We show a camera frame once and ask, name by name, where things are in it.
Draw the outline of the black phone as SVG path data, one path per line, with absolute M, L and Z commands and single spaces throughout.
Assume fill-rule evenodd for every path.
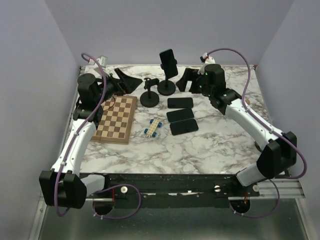
M 177 76 L 177 60 L 175 59 L 174 52 L 172 49 L 167 49 L 159 54 L 161 60 L 161 69 L 164 71 L 165 77 L 171 79 Z
M 167 99 L 169 109 L 193 108 L 194 102 L 191 97 L 171 97 Z
M 198 130 L 199 130 L 199 127 L 198 127 L 197 121 L 193 118 L 173 122 L 170 124 L 170 131 L 173 136 L 192 133 Z
M 166 113 L 167 119 L 170 123 L 180 122 L 194 118 L 194 113 L 191 108 L 183 108 L 179 110 L 169 111 Z

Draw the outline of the black phone stand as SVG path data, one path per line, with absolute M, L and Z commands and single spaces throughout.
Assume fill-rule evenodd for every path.
M 146 108 L 153 108 L 159 103 L 159 95 L 156 92 L 151 91 L 151 87 L 158 86 L 159 83 L 160 80 L 158 78 L 145 78 L 144 89 L 147 91 L 140 96 L 140 103 L 142 106 Z
M 175 84 L 164 75 L 165 79 L 160 81 L 157 86 L 157 91 L 163 96 L 170 96 L 175 93 Z

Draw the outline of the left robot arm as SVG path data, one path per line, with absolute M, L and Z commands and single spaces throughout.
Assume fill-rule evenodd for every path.
M 131 94 L 143 82 L 119 68 L 114 71 L 117 77 L 106 74 L 97 78 L 92 73 L 84 73 L 77 79 L 79 97 L 69 137 L 51 169 L 42 171 L 39 176 L 48 206 L 80 209 L 89 195 L 96 193 L 104 198 L 110 194 L 111 185 L 104 176 L 90 174 L 81 178 L 80 168 L 87 146 L 102 120 L 102 103 L 113 96 Z

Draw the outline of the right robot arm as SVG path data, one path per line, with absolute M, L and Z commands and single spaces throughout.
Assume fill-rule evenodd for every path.
M 191 82 L 192 94 L 207 97 L 215 109 L 239 124 L 261 149 L 256 163 L 236 173 L 236 180 L 230 183 L 234 195 L 243 195 L 249 185 L 273 179 L 297 162 L 296 135 L 291 131 L 284 133 L 251 110 L 238 92 L 227 87 L 225 71 L 219 64 L 186 68 L 176 83 L 180 92 L 186 90 L 187 82 Z

